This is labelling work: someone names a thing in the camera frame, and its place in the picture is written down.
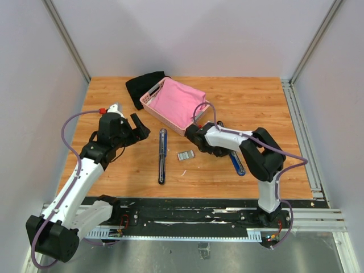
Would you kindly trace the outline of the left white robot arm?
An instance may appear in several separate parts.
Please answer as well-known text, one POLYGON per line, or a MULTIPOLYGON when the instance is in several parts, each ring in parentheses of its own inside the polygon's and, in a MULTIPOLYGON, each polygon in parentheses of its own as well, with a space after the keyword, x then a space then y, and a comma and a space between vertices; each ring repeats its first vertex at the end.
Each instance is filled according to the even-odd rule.
POLYGON ((91 207, 82 213, 77 211, 90 187, 106 171, 110 163, 118 159, 117 150, 125 149, 145 140, 150 130, 136 114, 131 115, 135 127, 119 110, 99 109, 101 115, 98 130, 89 142, 76 153, 77 164, 62 190, 39 216, 31 215, 26 230, 31 244, 33 264, 42 269, 35 254, 53 258, 56 262, 69 261, 80 241, 103 222, 119 224, 122 217, 120 201, 111 196, 100 196, 91 207))

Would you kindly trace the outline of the silver staple strips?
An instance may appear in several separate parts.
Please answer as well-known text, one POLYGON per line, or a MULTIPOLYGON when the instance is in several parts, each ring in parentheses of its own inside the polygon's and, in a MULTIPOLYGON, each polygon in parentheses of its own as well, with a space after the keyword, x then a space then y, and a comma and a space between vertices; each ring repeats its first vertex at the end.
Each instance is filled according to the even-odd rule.
POLYGON ((177 158, 179 161, 193 159, 195 158, 195 153, 193 152, 193 150, 179 152, 177 153, 177 158))

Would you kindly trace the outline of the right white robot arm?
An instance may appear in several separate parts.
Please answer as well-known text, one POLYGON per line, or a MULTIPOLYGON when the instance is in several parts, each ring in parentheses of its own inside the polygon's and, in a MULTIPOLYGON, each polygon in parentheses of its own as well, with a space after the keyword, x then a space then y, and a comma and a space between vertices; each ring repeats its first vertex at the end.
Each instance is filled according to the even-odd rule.
POLYGON ((266 228, 277 223, 282 209, 279 175, 286 156, 266 129, 259 127, 254 131, 239 131, 208 122, 203 127, 190 125, 185 137, 201 152, 216 157, 226 156, 232 151, 240 152, 249 172, 258 181, 256 222, 266 228))

